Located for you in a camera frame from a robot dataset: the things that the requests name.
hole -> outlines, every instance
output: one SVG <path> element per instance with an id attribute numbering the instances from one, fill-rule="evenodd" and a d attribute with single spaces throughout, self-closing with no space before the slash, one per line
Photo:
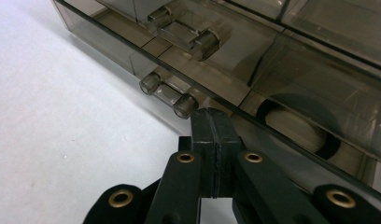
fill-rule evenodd
<path id="1" fill-rule="evenodd" d="M 115 203 L 122 203 L 129 198 L 127 194 L 119 194 L 114 198 Z"/>
<path id="2" fill-rule="evenodd" d="M 342 202 L 342 203 L 349 203 L 350 202 L 350 200 L 348 200 L 348 198 L 343 196 L 342 194 L 333 194 L 333 198 L 339 202 Z"/>
<path id="3" fill-rule="evenodd" d="M 180 162 L 192 162 L 194 161 L 194 156 L 191 155 L 190 153 L 182 153 L 178 155 L 177 159 Z"/>
<path id="4" fill-rule="evenodd" d="M 179 224 L 179 221 L 180 217 L 177 213 L 169 213 L 162 218 L 162 224 Z"/>
<path id="5" fill-rule="evenodd" d="M 296 215 L 293 220 L 296 224 L 312 224 L 310 218 L 303 214 Z"/>
<path id="6" fill-rule="evenodd" d="M 109 197 L 109 205 L 114 208 L 120 208 L 128 205 L 133 200 L 133 194 L 127 189 L 115 191 Z"/>
<path id="7" fill-rule="evenodd" d="M 261 162 L 262 156 L 256 154 L 256 153 L 247 153 L 246 154 L 246 160 L 250 162 Z"/>
<path id="8" fill-rule="evenodd" d="M 339 189 L 331 189 L 327 191 L 328 199 L 343 208 L 353 208 L 356 206 L 356 201 L 348 194 Z"/>
<path id="9" fill-rule="evenodd" d="M 174 113 L 176 113 L 176 115 L 179 117 L 179 118 L 185 118 L 185 116 L 184 116 L 184 114 L 181 112 L 181 111 L 179 111 L 179 110 L 174 110 Z"/>

transparent plastic box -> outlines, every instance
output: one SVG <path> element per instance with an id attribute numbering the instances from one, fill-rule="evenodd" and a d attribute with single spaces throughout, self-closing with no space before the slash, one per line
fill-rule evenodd
<path id="1" fill-rule="evenodd" d="M 181 43 L 148 29 L 148 16 L 171 6 L 171 1 L 53 3 L 73 34 L 140 78 L 141 90 L 173 107 L 180 117 L 191 108 L 189 101 L 175 107 L 183 96 L 191 96 L 186 99 L 196 101 L 199 107 L 222 109 L 232 116 L 247 147 L 270 148 L 269 156 L 301 188 L 311 191 L 320 184 L 336 183 L 381 209 L 381 195 L 359 182 L 373 183 L 375 159 L 381 161 L 381 73 L 371 72 L 375 68 L 349 63 L 343 60 L 346 55 L 337 57 L 341 52 L 316 48 L 311 43 L 314 40 L 303 42 L 212 1 L 187 1 L 189 14 L 179 17 L 190 25 L 194 22 L 187 18 L 192 13 L 210 21 L 222 18 L 229 27 L 219 49 L 202 61 L 192 57 Z M 255 111 L 266 99 L 338 136 L 347 148 L 340 150 L 342 155 L 324 161 L 260 123 Z M 341 160 L 348 155 L 357 159 L 345 167 Z"/>

